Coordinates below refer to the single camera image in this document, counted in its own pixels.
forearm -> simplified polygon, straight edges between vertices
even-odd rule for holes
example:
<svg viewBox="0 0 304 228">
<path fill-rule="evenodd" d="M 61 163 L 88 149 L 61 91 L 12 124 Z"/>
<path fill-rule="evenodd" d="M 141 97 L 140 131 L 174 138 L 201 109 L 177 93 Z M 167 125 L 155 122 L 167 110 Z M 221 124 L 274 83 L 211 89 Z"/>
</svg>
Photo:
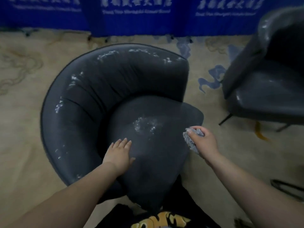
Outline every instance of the forearm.
<svg viewBox="0 0 304 228">
<path fill-rule="evenodd" d="M 219 155 L 208 160 L 215 174 L 256 227 L 303 227 L 304 206 Z"/>
<path fill-rule="evenodd" d="M 83 227 L 98 200 L 116 177 L 116 169 L 112 164 L 102 164 L 79 181 L 55 193 L 9 227 Z"/>
</svg>

person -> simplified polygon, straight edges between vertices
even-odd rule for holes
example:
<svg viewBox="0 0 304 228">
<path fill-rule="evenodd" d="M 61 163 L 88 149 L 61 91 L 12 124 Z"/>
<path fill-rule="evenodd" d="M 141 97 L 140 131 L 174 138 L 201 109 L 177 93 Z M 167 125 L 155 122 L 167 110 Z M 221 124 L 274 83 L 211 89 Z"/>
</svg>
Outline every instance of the person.
<svg viewBox="0 0 304 228">
<path fill-rule="evenodd" d="M 200 156 L 213 169 L 232 197 L 245 211 L 256 227 L 304 227 L 304 205 L 292 200 L 278 190 L 264 184 L 245 172 L 218 151 L 215 136 L 206 128 L 199 137 L 188 131 Z M 89 219 L 98 200 L 114 180 L 130 167 L 132 142 L 124 139 L 112 143 L 102 164 L 69 187 L 55 193 L 46 201 L 23 215 L 8 227 L 14 228 L 77 228 Z M 98 227 L 219 227 L 192 200 L 180 177 L 164 199 L 157 215 L 148 213 L 134 216 L 124 205 L 118 204 L 99 223 Z"/>
</svg>

person's left hand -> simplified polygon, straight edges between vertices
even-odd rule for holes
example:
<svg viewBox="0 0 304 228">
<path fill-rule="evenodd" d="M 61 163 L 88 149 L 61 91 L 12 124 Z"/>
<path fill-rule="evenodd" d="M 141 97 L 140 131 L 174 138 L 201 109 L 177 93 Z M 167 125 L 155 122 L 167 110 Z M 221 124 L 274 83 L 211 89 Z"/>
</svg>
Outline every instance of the person's left hand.
<svg viewBox="0 0 304 228">
<path fill-rule="evenodd" d="M 102 163 L 111 163 L 115 166 L 117 171 L 117 176 L 122 175 L 131 166 L 132 162 L 135 160 L 134 157 L 129 158 L 129 151 L 131 148 L 132 141 L 128 141 L 125 138 L 123 141 L 119 139 L 117 142 L 112 143 L 105 156 Z"/>
</svg>

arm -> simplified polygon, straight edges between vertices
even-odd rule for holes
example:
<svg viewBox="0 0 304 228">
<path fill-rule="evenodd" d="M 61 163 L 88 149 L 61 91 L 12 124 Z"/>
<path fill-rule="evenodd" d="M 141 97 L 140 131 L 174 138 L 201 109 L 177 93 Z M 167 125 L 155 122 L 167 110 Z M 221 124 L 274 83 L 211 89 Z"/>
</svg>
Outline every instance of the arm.
<svg viewBox="0 0 304 228">
<path fill-rule="evenodd" d="M 127 139 L 112 143 L 100 166 L 79 181 L 55 193 L 8 228 L 83 227 L 104 192 L 135 160 L 129 159 L 131 143 L 127 142 Z"/>
<path fill-rule="evenodd" d="M 216 139 L 209 130 L 201 126 L 193 126 L 193 128 L 201 129 L 205 134 L 205 137 L 199 137 L 192 131 L 188 131 L 200 156 L 211 166 L 216 176 L 256 227 L 303 227 L 304 205 L 302 203 L 266 185 L 222 156 L 218 152 Z"/>
</svg>

floor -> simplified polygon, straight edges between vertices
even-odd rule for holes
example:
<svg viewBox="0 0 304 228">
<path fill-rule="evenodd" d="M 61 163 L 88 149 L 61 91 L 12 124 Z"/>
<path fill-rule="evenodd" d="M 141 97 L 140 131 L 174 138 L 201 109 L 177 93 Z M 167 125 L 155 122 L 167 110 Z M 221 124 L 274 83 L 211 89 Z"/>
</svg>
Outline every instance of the floor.
<svg viewBox="0 0 304 228">
<path fill-rule="evenodd" d="M 105 45 L 104 38 L 87 42 L 86 32 L 40 30 L 26 38 L 21 32 L 0 33 L 0 226 L 65 187 L 45 156 L 40 140 L 40 109 L 55 76 L 73 58 Z M 269 183 L 277 178 L 304 186 L 304 127 L 261 122 L 259 139 L 255 122 L 231 118 L 221 127 L 227 110 L 220 80 L 230 62 L 250 36 L 110 37 L 108 44 L 134 42 L 158 46 L 186 57 L 190 74 L 184 101 L 200 109 L 203 125 L 211 129 L 219 149 L 231 161 Z M 191 153 L 181 173 L 183 185 L 196 203 L 223 228 L 233 227 L 233 218 L 246 218 L 212 170 Z M 86 228 L 94 227 L 117 203 L 140 209 L 127 197 L 106 201 L 96 207 Z"/>
</svg>

